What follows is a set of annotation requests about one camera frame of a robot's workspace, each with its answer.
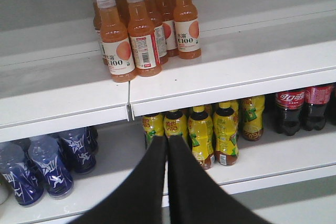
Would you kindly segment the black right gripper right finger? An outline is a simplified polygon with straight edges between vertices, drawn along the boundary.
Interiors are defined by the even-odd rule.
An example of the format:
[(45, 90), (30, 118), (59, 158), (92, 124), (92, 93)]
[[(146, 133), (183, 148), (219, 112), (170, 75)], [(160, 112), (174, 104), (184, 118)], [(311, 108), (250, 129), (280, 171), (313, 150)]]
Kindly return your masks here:
[(168, 139), (171, 223), (269, 223), (222, 190), (180, 136)]

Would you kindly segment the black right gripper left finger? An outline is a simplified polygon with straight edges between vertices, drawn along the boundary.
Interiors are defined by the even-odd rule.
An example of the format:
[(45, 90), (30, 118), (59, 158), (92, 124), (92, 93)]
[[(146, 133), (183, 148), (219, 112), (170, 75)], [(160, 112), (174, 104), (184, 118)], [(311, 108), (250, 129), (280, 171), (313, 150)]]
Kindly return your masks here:
[(71, 223), (162, 223), (167, 140), (154, 137), (145, 155), (107, 198)]

